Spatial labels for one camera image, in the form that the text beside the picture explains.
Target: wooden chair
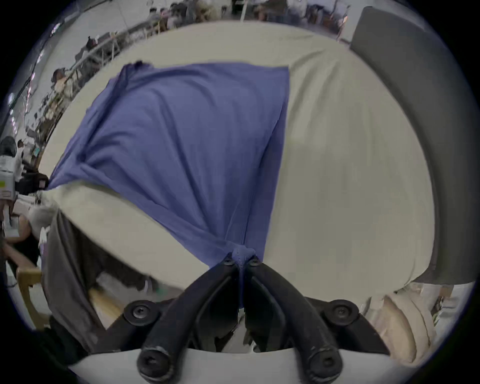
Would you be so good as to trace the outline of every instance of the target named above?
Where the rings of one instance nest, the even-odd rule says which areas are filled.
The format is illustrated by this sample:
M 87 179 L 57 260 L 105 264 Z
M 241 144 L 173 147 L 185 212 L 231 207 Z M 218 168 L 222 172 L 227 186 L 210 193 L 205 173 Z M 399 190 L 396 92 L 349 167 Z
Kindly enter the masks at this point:
M 38 268 L 17 269 L 18 288 L 24 300 L 25 307 L 28 310 L 28 314 L 37 330 L 43 330 L 46 326 L 49 326 L 50 317 L 44 313 L 39 313 L 30 298 L 29 287 L 40 284 L 41 279 L 42 271 Z M 108 328 L 108 326 L 123 313 L 123 307 L 121 305 L 97 288 L 91 288 L 88 291 L 88 296 L 105 328 Z

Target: screw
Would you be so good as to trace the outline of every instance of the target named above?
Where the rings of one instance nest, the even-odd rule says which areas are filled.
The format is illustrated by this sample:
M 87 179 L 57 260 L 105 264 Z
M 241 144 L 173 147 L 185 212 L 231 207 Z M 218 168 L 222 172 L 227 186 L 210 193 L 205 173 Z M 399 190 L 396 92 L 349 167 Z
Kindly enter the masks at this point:
M 260 260 L 258 260 L 256 257 L 254 257 L 253 259 L 251 259 L 249 261 L 249 265 L 251 265 L 252 267 L 256 267 L 258 265 L 260 265 L 262 262 Z
M 138 307 L 135 307 L 132 311 L 132 315 L 134 317 L 136 317 L 137 319 L 144 319 L 145 317 L 148 316 L 148 313 L 150 312 L 150 310 L 143 306 L 143 305 L 139 305 Z
M 142 351 L 137 361 L 137 368 L 143 376 L 153 380 L 172 374 L 168 357 L 156 350 Z
M 350 314 L 350 310 L 347 307 L 341 305 L 335 308 L 335 314 L 338 318 L 345 319 Z
M 341 366 L 338 365 L 338 361 L 331 350 L 316 353 L 310 359 L 309 366 L 311 373 L 317 378 L 330 377 L 337 370 L 341 370 Z

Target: ceiling light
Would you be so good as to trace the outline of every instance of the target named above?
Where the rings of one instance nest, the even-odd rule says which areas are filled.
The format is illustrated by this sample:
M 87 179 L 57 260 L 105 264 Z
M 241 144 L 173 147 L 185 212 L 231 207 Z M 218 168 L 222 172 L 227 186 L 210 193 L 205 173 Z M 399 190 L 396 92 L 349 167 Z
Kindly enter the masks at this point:
M 38 55 L 38 59 L 36 60 L 36 63 L 37 63 L 37 64 L 40 63 L 40 60 L 42 60 L 42 56 L 43 56 L 44 53 L 45 53 L 45 50 L 42 49 L 42 50 L 40 51 L 40 54 Z
M 52 32 L 50 33 L 50 35 L 53 35 L 53 34 L 57 31 L 57 29 L 59 28 L 59 26 L 60 26 L 60 23 L 56 24 L 56 25 L 53 27 Z

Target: blue fabric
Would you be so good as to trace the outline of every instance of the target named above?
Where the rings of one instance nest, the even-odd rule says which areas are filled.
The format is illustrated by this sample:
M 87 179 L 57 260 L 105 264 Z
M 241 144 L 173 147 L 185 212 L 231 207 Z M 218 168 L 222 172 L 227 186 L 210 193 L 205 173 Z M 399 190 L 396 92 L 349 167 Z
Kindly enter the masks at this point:
M 262 259 L 288 87 L 286 67 L 128 64 L 87 110 L 49 188 L 109 187 L 210 267 L 235 249 Z

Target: white cloth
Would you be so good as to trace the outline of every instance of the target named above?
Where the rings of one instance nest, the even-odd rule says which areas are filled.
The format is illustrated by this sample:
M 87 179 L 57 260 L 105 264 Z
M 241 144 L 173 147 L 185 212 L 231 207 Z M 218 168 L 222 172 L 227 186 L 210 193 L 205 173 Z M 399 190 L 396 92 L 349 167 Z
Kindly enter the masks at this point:
M 51 174 L 109 79 L 140 59 L 157 67 L 207 61 L 289 67 L 285 147 L 264 261 L 303 295 L 361 305 L 427 268 L 432 186 L 407 117 L 358 56 L 300 28 L 205 23 L 132 46 L 65 111 L 43 154 L 42 173 Z M 48 194 L 89 238 L 140 272 L 185 288 L 207 270 L 112 192 L 78 183 Z
M 15 155 L 15 181 L 20 181 L 22 178 L 22 172 L 24 166 L 22 164 L 23 154 L 25 147 L 17 148 L 17 154 Z

